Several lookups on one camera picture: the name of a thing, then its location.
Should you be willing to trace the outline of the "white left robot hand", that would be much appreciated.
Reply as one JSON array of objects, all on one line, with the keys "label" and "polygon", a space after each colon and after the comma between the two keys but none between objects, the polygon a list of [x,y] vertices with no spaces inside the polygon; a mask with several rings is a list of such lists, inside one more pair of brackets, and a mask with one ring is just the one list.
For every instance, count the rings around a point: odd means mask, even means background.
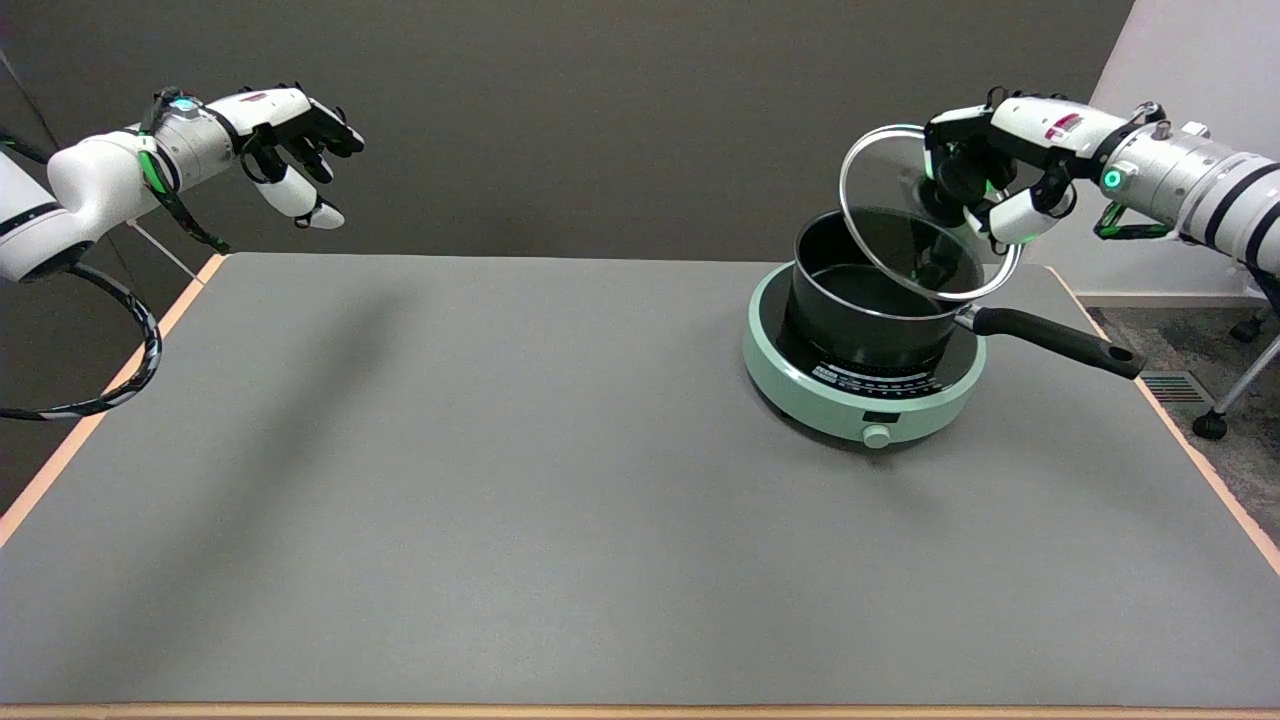
[{"label": "white left robot hand", "polygon": [[340,108],[328,108],[298,85],[243,88],[204,105],[230,138],[232,154],[260,196],[301,229],[333,231],[346,217],[316,184],[333,182],[326,160],[365,150],[364,136]]}]

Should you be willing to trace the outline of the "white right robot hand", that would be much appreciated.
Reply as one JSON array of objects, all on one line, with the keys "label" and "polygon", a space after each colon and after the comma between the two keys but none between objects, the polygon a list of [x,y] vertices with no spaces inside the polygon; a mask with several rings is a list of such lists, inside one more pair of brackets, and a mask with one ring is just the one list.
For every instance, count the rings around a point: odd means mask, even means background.
[{"label": "white right robot hand", "polygon": [[996,86],[983,104],[925,124],[925,176],[948,219],[992,243],[1024,245],[1073,211],[1074,182],[1098,182],[1106,160],[1143,124],[1057,94]]}]

